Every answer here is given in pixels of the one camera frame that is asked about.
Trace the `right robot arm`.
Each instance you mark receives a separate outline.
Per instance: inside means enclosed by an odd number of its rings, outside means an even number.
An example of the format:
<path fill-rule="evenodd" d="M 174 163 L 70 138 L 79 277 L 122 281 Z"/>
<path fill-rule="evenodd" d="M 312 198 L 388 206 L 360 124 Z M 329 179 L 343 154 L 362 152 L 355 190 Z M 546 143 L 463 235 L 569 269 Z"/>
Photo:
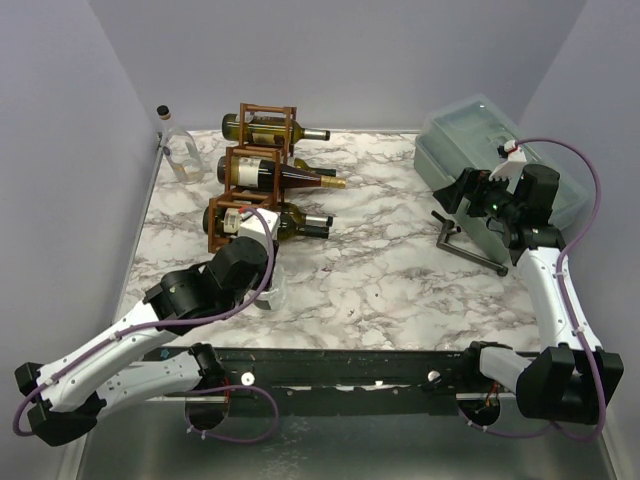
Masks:
<path fill-rule="evenodd" d="M 460 379 L 480 392 L 494 381 L 516 396 L 520 413 L 532 419 L 599 425 L 624 372 L 621 357 L 603 349 L 582 312 L 570 277 L 568 248 L 550 222 L 560 175 L 527 164 L 516 188 L 489 171 L 466 168 L 435 199 L 449 214 L 462 202 L 467 214 L 500 224 L 511 262 L 529 293 L 541 352 L 529 360 L 498 344 L 474 346 L 476 358 L 460 367 Z"/>

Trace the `green bottle white label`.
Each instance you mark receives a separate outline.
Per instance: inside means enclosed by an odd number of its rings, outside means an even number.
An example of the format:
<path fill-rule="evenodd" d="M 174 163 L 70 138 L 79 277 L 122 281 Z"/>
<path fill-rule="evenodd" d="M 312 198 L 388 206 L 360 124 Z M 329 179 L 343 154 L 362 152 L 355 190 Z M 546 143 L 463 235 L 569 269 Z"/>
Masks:
<path fill-rule="evenodd" d="M 318 216 L 305 213 L 295 204 L 280 204 L 280 224 L 277 230 L 279 241 L 289 240 L 295 236 L 328 239 L 333 226 L 333 216 Z M 240 228 L 240 217 L 229 209 L 218 208 L 214 232 L 220 236 L 233 236 Z"/>

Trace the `clear bottle dark label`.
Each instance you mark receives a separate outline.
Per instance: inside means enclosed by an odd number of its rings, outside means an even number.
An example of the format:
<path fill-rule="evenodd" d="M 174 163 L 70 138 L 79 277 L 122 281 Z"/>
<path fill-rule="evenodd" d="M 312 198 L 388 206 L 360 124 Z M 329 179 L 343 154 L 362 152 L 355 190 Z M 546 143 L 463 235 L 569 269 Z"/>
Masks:
<path fill-rule="evenodd" d="M 279 310 L 285 305 L 286 294 L 287 287 L 284 268 L 280 264 L 276 264 L 273 269 L 269 288 L 260 293 L 254 301 L 254 305 L 261 310 Z"/>

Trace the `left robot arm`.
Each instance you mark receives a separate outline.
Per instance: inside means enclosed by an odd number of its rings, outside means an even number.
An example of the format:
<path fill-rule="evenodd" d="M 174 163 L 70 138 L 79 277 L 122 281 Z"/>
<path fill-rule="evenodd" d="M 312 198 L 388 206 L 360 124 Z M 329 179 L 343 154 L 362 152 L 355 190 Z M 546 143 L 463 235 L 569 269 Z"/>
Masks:
<path fill-rule="evenodd" d="M 20 437 L 65 445 L 108 415 L 164 395 L 228 395 L 213 347 L 198 343 L 168 357 L 146 354 L 195 328 L 226 320 L 269 284 L 278 243 L 238 238 L 208 262 L 170 272 L 119 321 L 74 352 L 15 371 L 24 399 L 13 418 Z"/>

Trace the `clear wine bottle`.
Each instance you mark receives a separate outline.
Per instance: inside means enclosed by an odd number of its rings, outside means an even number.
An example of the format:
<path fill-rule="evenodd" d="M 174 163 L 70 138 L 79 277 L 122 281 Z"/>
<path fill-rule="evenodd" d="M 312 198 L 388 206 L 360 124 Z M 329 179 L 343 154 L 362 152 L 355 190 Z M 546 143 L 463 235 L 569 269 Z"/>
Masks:
<path fill-rule="evenodd" d="M 204 178 L 205 168 L 193 137 L 172 117 L 166 105 L 156 108 L 162 124 L 161 147 L 164 157 L 183 184 L 199 183 Z"/>

